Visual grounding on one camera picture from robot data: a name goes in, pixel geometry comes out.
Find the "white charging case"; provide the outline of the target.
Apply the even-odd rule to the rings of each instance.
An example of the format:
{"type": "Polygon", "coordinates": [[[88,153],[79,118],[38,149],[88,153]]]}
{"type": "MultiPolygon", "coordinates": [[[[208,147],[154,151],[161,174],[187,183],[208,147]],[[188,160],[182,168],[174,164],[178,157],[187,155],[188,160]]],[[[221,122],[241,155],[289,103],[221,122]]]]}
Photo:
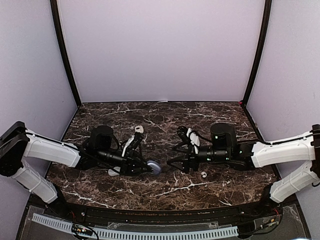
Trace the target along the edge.
{"type": "Polygon", "coordinates": [[[119,176],[120,174],[118,172],[114,171],[113,169],[109,169],[108,175],[111,177],[115,177],[115,176],[119,176]]]}

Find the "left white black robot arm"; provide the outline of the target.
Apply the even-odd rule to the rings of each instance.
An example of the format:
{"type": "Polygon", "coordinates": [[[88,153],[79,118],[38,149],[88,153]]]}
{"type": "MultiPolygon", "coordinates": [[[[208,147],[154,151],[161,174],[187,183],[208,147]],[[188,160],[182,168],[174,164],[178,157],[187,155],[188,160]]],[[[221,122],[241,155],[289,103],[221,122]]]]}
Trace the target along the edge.
{"type": "Polygon", "coordinates": [[[15,179],[43,202],[51,204],[51,210],[58,217],[67,218],[71,208],[62,200],[58,188],[25,159],[42,159],[84,171],[102,165],[122,176],[158,175],[161,166],[146,160],[138,151],[142,139],[143,134],[137,131],[121,146],[113,129],[100,125],[91,131],[84,143],[77,145],[39,135],[27,129],[24,122],[17,121],[0,137],[0,174],[15,179]]]}

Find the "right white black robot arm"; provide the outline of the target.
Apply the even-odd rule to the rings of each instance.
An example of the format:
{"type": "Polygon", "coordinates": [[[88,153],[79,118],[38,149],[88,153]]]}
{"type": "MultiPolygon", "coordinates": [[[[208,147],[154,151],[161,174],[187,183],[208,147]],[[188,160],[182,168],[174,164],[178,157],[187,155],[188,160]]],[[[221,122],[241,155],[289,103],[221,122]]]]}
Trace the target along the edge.
{"type": "Polygon", "coordinates": [[[266,217],[275,206],[308,185],[320,182],[320,126],[310,131],[278,141],[238,141],[235,128],[227,123],[215,123],[210,127],[209,145],[201,145],[202,136],[185,126],[177,129],[181,143],[173,150],[182,156],[167,161],[169,166],[184,173],[197,171],[201,163],[227,165],[237,171],[249,171],[268,165],[303,161],[303,164],[283,179],[263,189],[255,213],[266,217]]]}

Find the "purple blue charging case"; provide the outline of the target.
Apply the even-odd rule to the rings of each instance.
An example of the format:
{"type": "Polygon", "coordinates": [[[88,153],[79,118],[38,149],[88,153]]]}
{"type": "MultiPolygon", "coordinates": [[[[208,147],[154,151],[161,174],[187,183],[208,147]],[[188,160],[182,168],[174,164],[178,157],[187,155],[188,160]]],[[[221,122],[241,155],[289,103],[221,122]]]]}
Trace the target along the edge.
{"type": "Polygon", "coordinates": [[[157,176],[162,172],[162,167],[156,161],[148,160],[147,166],[150,167],[150,173],[157,176]]]}

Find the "beige earbud charging case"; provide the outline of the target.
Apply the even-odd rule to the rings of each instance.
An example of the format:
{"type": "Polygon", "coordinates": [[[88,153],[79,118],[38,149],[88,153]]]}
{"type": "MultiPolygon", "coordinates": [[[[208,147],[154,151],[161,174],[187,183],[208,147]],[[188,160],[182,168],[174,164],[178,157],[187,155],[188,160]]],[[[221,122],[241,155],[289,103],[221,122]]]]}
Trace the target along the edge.
{"type": "Polygon", "coordinates": [[[134,127],[134,131],[135,131],[136,133],[143,134],[143,133],[144,133],[144,128],[143,128],[142,125],[137,125],[137,126],[134,127]]]}

